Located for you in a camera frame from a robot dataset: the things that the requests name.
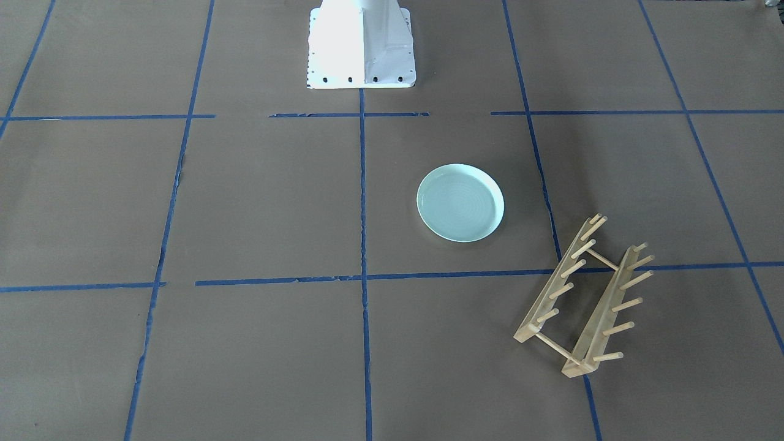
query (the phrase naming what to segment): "wooden dowel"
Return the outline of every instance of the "wooden dowel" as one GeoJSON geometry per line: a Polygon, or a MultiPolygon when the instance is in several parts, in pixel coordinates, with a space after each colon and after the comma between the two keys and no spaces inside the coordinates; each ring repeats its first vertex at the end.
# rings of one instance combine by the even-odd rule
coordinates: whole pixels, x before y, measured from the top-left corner
{"type": "Polygon", "coordinates": [[[623,352],[613,352],[612,354],[599,355],[593,358],[595,362],[606,362],[607,360],[617,360],[623,358],[623,352]]]}
{"type": "Polygon", "coordinates": [[[563,349],[560,344],[558,344],[558,343],[552,341],[551,339],[549,339],[548,336],[546,336],[546,335],[544,335],[544,334],[542,334],[540,332],[539,333],[535,333],[534,335],[539,337],[539,339],[541,341],[544,341],[545,343],[547,343],[548,346],[550,346],[551,348],[555,349],[559,354],[561,354],[564,357],[566,357],[566,359],[569,360],[570,362],[576,363],[578,366],[581,364],[574,357],[572,357],[572,354],[567,352],[566,349],[563,349]]]}
{"type": "Polygon", "coordinates": [[[579,250],[577,250],[574,253],[572,253],[572,255],[569,256],[569,257],[572,258],[572,259],[576,259],[577,256],[579,256],[582,253],[585,253],[591,246],[594,246],[594,245],[596,245],[596,239],[591,239],[585,245],[583,245],[579,250]]]}
{"type": "Polygon", "coordinates": [[[654,259],[655,259],[655,257],[653,256],[653,254],[651,254],[650,256],[646,257],[645,259],[643,259],[641,261],[637,261],[636,264],[633,264],[633,265],[630,265],[630,266],[626,267],[626,269],[628,269],[630,271],[634,271],[637,268],[641,267],[644,264],[647,264],[648,262],[650,262],[650,261],[652,261],[654,259]]]}
{"type": "Polygon", "coordinates": [[[590,235],[592,235],[594,231],[598,230],[599,227],[604,222],[607,222],[607,217],[606,216],[602,217],[600,220],[597,220],[596,224],[593,224],[593,227],[591,227],[590,230],[586,231],[586,234],[580,236],[580,240],[588,239],[590,237],[590,235]]]}
{"type": "Polygon", "coordinates": [[[652,275],[653,275],[653,271],[646,271],[640,274],[639,276],[635,277],[634,279],[631,279],[629,282],[626,282],[623,285],[621,285],[619,290],[626,291],[632,286],[637,285],[639,282],[642,282],[643,280],[646,280],[648,277],[651,277],[652,275]]]}
{"type": "Polygon", "coordinates": [[[554,292],[554,293],[552,293],[550,295],[550,300],[557,299],[558,296],[560,296],[561,294],[565,293],[566,291],[569,291],[570,289],[572,289],[574,287],[575,287],[575,284],[572,283],[572,282],[569,282],[566,285],[563,285],[558,291],[556,291],[556,292],[554,292]]]}
{"type": "Polygon", "coordinates": [[[536,322],[537,323],[542,323],[542,322],[544,322],[547,319],[553,318],[553,316],[555,316],[557,313],[558,313],[558,308],[550,309],[550,311],[547,312],[545,315],[542,315],[541,317],[536,319],[536,322]]]}
{"type": "Polygon", "coordinates": [[[582,268],[584,264],[586,264],[586,260],[582,259],[581,261],[577,262],[573,267],[571,267],[568,270],[566,270],[563,273],[561,273],[561,278],[562,279],[566,279],[567,277],[569,277],[569,275],[571,273],[573,273],[573,272],[579,270],[580,268],[582,268]]]}
{"type": "Polygon", "coordinates": [[[618,325],[618,326],[616,326],[614,328],[610,328],[610,329],[606,330],[605,332],[603,332],[602,334],[605,337],[608,337],[608,336],[611,336],[614,333],[619,333],[622,330],[630,330],[632,328],[634,328],[634,322],[626,322],[626,323],[623,323],[622,325],[618,325]]]}
{"type": "Polygon", "coordinates": [[[601,254],[599,254],[599,253],[597,253],[596,251],[593,251],[593,250],[587,250],[587,251],[588,251],[588,254],[590,254],[591,256],[596,257],[598,261],[600,261],[601,263],[609,266],[610,268],[613,269],[613,271],[618,271],[618,265],[613,264],[607,257],[604,257],[601,254]]]}
{"type": "Polygon", "coordinates": [[[640,303],[642,303],[642,297],[638,297],[638,298],[636,298],[634,300],[627,301],[626,303],[621,303],[618,306],[616,306],[613,309],[611,309],[610,311],[612,311],[612,312],[623,311],[626,308],[631,308],[634,305],[640,304],[640,303]]]}

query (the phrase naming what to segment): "plate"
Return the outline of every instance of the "plate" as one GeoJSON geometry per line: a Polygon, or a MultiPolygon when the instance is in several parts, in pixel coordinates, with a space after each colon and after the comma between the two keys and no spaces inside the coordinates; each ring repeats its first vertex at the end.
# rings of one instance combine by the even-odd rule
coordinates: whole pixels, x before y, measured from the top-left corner
{"type": "Polygon", "coordinates": [[[482,170],[447,164],[428,173],[416,192],[425,225],[453,242],[474,242],[494,232],[503,217],[503,195],[482,170]]]}

